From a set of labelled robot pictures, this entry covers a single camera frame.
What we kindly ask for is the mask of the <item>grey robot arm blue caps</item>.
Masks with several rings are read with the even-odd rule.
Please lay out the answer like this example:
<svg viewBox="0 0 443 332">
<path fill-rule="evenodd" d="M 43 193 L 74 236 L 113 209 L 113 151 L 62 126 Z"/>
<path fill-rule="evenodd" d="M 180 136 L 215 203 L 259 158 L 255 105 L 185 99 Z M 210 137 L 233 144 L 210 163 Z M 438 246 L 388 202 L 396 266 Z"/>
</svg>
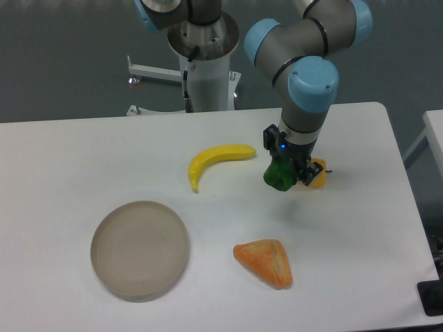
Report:
<svg viewBox="0 0 443 332">
<path fill-rule="evenodd" d="M 279 123 L 263 132 L 271 156 L 265 183 L 285 192 L 320 176 L 323 166 L 311 153 L 339 83 L 327 56 L 368 38 L 373 20 L 366 2 L 297 1 L 300 21 L 282 26 L 263 19 L 245 37 L 220 1 L 136 1 L 135 8 L 147 30 L 167 30 L 188 113 L 227 108 L 230 55 L 243 44 L 283 102 Z"/>
</svg>

